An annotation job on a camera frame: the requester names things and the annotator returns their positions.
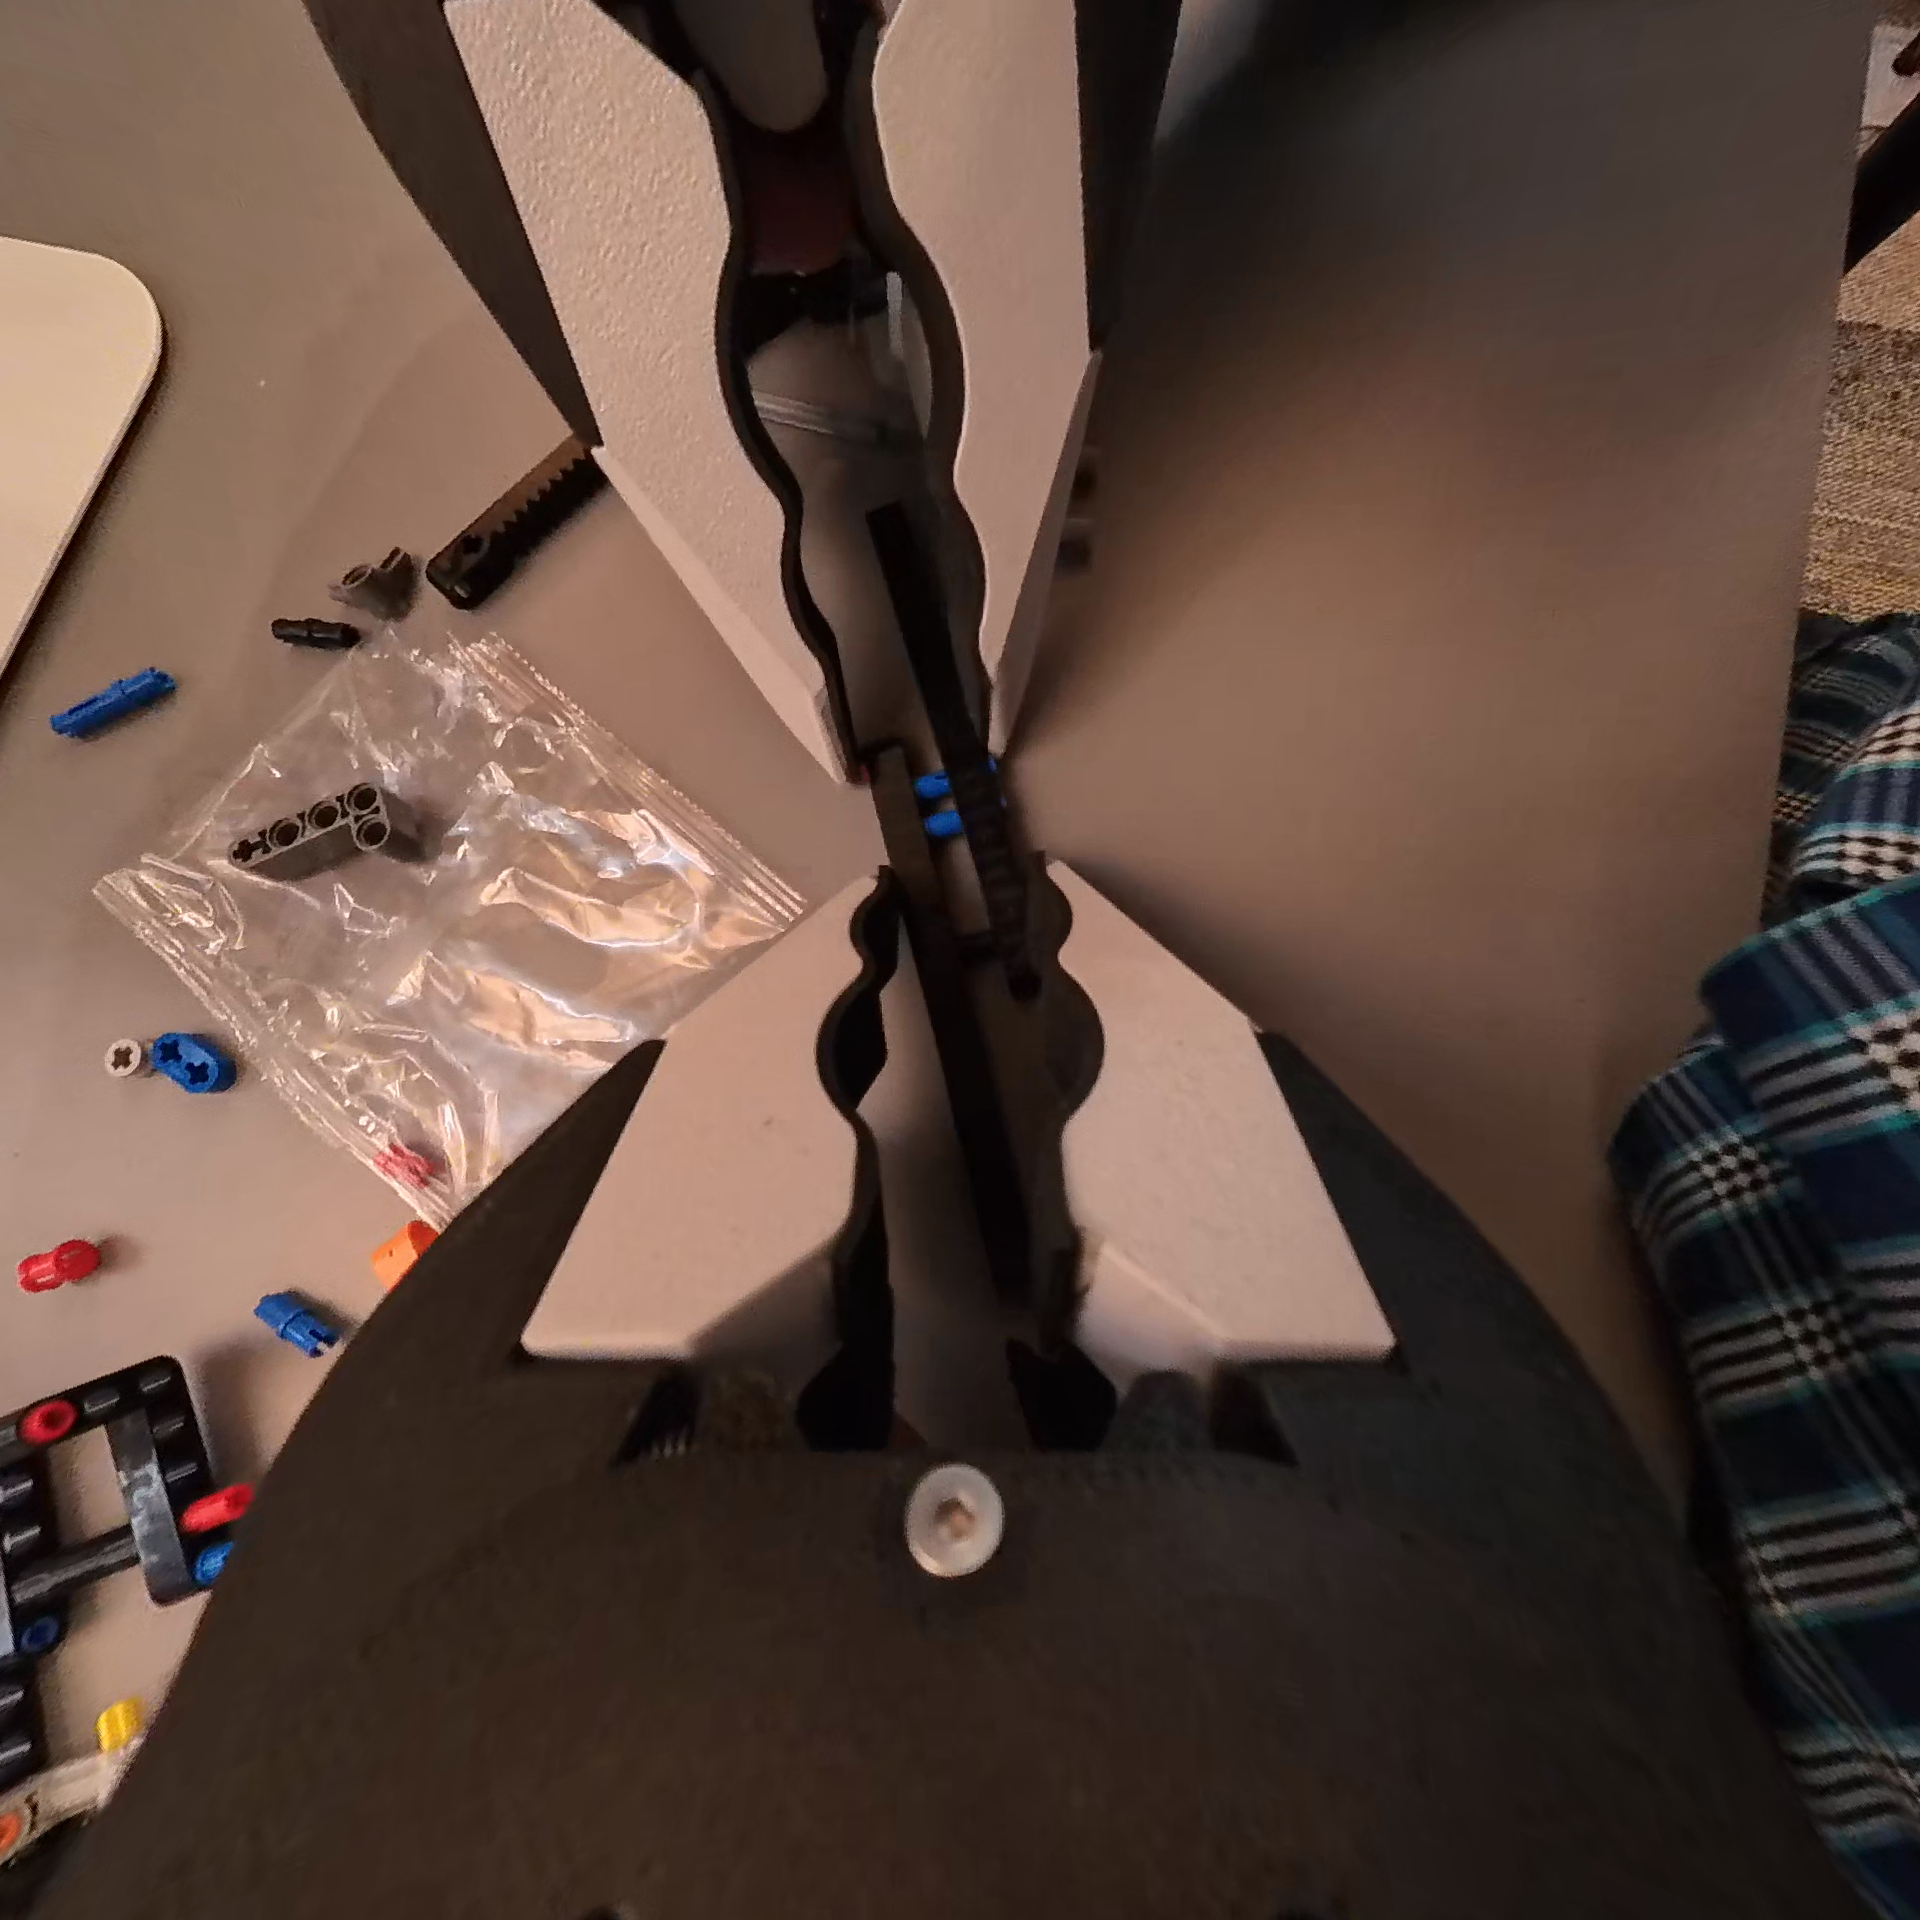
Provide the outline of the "black lego beam with red pin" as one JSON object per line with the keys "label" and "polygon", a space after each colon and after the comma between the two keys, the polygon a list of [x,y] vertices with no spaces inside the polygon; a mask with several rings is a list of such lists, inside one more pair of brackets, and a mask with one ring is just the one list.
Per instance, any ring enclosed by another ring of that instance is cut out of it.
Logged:
{"label": "black lego beam with red pin", "polygon": [[904,745],[883,737],[861,756],[886,864],[903,898],[903,934],[919,975],[990,1278],[999,1304],[1030,1321],[1037,1308],[1041,1244],[1017,1110],[1003,1096],[965,938],[947,911],[944,879],[921,828]]}

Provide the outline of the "long blue lego pin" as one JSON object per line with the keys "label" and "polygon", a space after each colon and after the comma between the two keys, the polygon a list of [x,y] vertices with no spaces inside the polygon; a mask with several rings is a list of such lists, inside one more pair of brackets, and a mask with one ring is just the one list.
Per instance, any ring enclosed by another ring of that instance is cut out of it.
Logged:
{"label": "long blue lego pin", "polygon": [[111,732],[126,719],[169,701],[178,690],[178,680],[161,666],[147,665],[123,678],[109,680],[105,687],[89,693],[83,698],[59,708],[50,716],[47,726],[59,737],[87,741]]}

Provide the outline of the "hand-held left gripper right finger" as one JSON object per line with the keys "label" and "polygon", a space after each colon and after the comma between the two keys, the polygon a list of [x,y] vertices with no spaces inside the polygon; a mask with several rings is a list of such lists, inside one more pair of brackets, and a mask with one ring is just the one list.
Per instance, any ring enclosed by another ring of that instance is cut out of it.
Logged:
{"label": "hand-held left gripper right finger", "polygon": [[1025,1437],[1093,1450],[1134,1386],[1202,1412],[1397,1334],[1249,1017],[1058,856],[981,985],[1006,1198],[994,1278]]}

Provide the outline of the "person's blue plaid shirt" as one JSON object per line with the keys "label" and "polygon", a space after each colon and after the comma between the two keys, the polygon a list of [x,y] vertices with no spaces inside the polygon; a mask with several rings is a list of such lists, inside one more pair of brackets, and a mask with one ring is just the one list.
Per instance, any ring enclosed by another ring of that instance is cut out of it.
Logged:
{"label": "person's blue plaid shirt", "polygon": [[1753,934],[1609,1145],[1807,1814],[1917,1916],[1917,618],[1801,614]]}

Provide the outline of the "clear plastic zip bag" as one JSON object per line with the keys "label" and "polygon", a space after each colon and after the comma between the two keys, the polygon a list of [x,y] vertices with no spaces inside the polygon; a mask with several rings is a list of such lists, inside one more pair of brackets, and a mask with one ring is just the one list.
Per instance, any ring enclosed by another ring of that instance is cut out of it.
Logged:
{"label": "clear plastic zip bag", "polygon": [[[273,881],[227,846],[352,784],[425,856]],[[386,628],[347,650],[94,896],[325,1145],[448,1224],[637,1044],[807,900],[503,637]],[[373,1153],[431,1156],[422,1191]]]}

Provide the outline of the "black lego gear rack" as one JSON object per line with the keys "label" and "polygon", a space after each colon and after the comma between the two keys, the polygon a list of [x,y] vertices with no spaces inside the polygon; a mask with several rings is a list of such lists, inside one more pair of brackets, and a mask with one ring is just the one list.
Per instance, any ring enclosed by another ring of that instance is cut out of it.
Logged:
{"label": "black lego gear rack", "polygon": [[605,484],[591,448],[565,438],[422,564],[425,582],[453,607],[480,609]]}

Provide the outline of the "black lego frame assembly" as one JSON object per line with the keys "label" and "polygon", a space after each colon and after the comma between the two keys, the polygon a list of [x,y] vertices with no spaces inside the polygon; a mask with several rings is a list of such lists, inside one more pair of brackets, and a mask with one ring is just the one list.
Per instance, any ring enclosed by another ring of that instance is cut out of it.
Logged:
{"label": "black lego frame assembly", "polygon": [[[99,1432],[123,1519],[67,1542],[53,1455]],[[232,1546],[254,1493],[213,1473],[183,1364],[155,1354],[7,1410],[2,1416],[2,1865],[11,1870],[59,1829],[95,1816],[145,1740],[137,1704],[111,1704],[94,1748],[50,1761],[40,1665],[63,1642],[71,1605],[95,1584],[138,1575],[157,1607],[203,1594]]]}

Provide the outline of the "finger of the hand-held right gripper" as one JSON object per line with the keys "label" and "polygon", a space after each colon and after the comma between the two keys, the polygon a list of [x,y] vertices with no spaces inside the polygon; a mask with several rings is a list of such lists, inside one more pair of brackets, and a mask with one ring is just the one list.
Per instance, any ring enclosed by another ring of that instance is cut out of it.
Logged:
{"label": "finger of the hand-held right gripper", "polygon": [[925,516],[1006,752],[1097,369],[1070,2],[903,2],[854,62],[854,173],[925,346]]}
{"label": "finger of the hand-held right gripper", "polygon": [[593,458],[827,777],[856,781],[835,639],[731,312],[742,273],[705,89],[586,2],[445,5],[597,425]]}

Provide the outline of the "long black lego beam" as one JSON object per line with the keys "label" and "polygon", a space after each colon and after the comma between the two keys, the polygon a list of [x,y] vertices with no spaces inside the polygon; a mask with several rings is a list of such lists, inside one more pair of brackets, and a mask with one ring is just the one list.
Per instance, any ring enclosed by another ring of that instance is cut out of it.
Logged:
{"label": "long black lego beam", "polygon": [[1014,1001],[1032,1001],[1039,993],[1039,968],[1027,938],[1023,864],[1008,824],[997,764],[969,708],[936,567],[903,503],[886,500],[869,510],[865,520],[919,706],[974,856],[999,968]]}

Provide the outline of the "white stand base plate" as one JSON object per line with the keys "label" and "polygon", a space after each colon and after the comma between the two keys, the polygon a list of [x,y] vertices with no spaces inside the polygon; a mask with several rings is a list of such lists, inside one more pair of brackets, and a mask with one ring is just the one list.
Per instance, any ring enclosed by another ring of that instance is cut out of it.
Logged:
{"label": "white stand base plate", "polygon": [[133,270],[2,240],[5,665],[138,416],[159,353],[159,309]]}

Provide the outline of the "dark grey lego angle beam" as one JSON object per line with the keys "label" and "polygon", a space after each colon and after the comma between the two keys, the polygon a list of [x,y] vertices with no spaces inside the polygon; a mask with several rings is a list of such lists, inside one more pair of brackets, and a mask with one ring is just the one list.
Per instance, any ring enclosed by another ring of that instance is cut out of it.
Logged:
{"label": "dark grey lego angle beam", "polygon": [[227,846],[242,874],[291,881],[334,872],[357,856],[417,862],[425,837],[415,810],[382,784],[352,784],[254,828]]}

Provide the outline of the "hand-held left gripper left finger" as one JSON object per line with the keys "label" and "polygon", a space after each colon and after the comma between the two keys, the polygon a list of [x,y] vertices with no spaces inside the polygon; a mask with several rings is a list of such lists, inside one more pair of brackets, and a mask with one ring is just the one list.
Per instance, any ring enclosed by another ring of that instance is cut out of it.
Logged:
{"label": "hand-held left gripper left finger", "polygon": [[861,1101],[886,1062],[899,885],[808,911],[661,1042],[519,1343],[754,1375],[827,1450],[895,1426],[895,1298]]}

